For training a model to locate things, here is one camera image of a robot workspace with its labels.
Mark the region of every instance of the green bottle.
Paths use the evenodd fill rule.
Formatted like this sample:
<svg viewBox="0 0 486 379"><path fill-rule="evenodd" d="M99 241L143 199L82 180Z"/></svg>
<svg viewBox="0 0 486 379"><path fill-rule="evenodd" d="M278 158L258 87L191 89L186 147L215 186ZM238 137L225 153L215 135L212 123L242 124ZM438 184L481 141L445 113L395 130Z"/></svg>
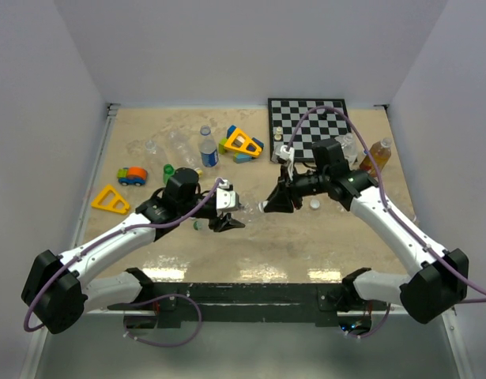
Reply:
<svg viewBox="0 0 486 379"><path fill-rule="evenodd" d="M167 180L174 175L174 167L171 164L166 164L164 166L164 184L167 184Z"/></svg>

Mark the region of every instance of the yellow plastic triangle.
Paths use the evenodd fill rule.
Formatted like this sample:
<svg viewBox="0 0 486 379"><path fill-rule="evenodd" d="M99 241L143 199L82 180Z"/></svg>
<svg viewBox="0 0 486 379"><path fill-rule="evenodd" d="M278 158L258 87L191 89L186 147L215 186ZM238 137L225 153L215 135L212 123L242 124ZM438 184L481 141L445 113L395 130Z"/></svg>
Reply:
<svg viewBox="0 0 486 379"><path fill-rule="evenodd" d="M248 150L248 146L253 148L253 151ZM227 142L224 144L224 148L231 152L241 152L248 154L253 158L258 158L262 152L262 148L251 140L251 138L244 133L240 128L235 128Z"/></svg>
<svg viewBox="0 0 486 379"><path fill-rule="evenodd" d="M113 198L111 201L109 201L109 204L103 205L104 201L110 195L113 195ZM116 208L120 203L123 204L123 208ZM120 215L126 215L130 210L130 204L128 201L126 201L111 184L105 186L104 189L102 189L102 191L100 191L100 193L96 196L96 198L93 199L92 207L102 209L103 211L119 213Z"/></svg>

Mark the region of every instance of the black and white chessboard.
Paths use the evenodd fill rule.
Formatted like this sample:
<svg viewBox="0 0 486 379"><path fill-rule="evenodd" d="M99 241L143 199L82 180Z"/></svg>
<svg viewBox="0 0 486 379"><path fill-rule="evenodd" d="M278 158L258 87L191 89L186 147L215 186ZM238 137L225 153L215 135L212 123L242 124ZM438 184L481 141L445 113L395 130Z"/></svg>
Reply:
<svg viewBox="0 0 486 379"><path fill-rule="evenodd" d="M273 158L274 149L277 146L287 144L292 136L292 131L296 127L301 116L308 109L318 105L328 105L346 111L346 103L343 99L269 99L269 136L270 154ZM277 127L283 128L280 141L276 141L274 136L277 134ZM295 151L296 162L314 162L311 146L314 142L335 138L350 132L350 127L346 124L339 114L333 112L320 111L317 114L310 114L304 120L300 131L293 140L292 147Z"/></svg>

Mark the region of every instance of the table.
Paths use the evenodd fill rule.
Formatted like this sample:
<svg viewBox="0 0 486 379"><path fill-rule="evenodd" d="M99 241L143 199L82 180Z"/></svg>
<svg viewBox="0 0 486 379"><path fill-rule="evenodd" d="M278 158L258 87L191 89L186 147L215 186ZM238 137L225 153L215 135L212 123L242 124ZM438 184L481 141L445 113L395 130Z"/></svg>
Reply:
<svg viewBox="0 0 486 379"><path fill-rule="evenodd" d="M391 136L384 110L348 109L348 114L369 145ZM219 141L227 128L235 124L263 141L264 152L260 158L241 164L234 163L230 155L220 156L216 170L205 169L202 189L208 190L215 177L222 176L234 184L242 202L254 204L265 200L279 175L279 166L269 161L268 120L265 108L120 109L91 196L95 197L109 183L135 208L163 186L162 178L150 175L145 186L124 187L117 183L116 173L121 167L146 168L144 144L149 138L166 148L168 132L179 128L191 137L190 143L196 148L202 125L209 125ZM412 217L413 207L397 150L395 146L392 149L383 180L390 199ZM299 164L297 168L305 171ZM113 276L126 268L138 267L154 281L309 283L337 282L361 267L405 272L368 225L326 194L317 198L321 203L318 211L309 209L307 198L304 207L294 214L265 214L248 223L245 229L219 234L196 231L193 221L187 220L160 241L134 251L100 276ZM85 241L122 222L124 217L91 209Z"/></svg>

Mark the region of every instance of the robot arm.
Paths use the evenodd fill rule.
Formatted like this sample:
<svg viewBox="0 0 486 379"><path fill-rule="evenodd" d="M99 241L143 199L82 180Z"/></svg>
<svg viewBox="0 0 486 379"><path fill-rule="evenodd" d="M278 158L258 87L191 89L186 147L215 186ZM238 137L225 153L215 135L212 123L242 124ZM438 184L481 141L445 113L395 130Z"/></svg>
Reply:
<svg viewBox="0 0 486 379"><path fill-rule="evenodd" d="M155 191L136 208L135 213L116 227L58 256L49 250L37 256L21 298L30 306L45 283L59 270L65 270L40 297L34 309L37 317L53 334L63 332L90 310L134 302L149 285L149 279L143 277L139 270L129 269L106 279L95 278L128 253L157 241L179 224L160 229L147 225L173 223L203 199L198 174L190 169L178 169L164 189ZM244 227L243 223L232 218L231 212L237 209L237 193L230 182L222 180L215 194L199 208L195 217L208 219L209 229L222 232ZM96 247L89 250L88 247L93 244ZM72 260L75 262L66 269L65 265Z"/></svg>
<svg viewBox="0 0 486 379"><path fill-rule="evenodd" d="M363 268L350 274L345 284L346 298L379 300L403 305L417 321L425 324L463 300L467 286L449 273L422 248L387 211L391 207L417 235L448 264L467 277L469 261L459 249L448 251L409 221L390 200L385 208L378 183L365 171L351 171L341 146L334 139L313 144L316 170L298 174L293 167L293 148L281 146L277 152L281 175L273 192L260 204L263 212L292 213L302 207L305 196L327 193L343 207L367 223L392 249L408 275L379 273Z"/></svg>

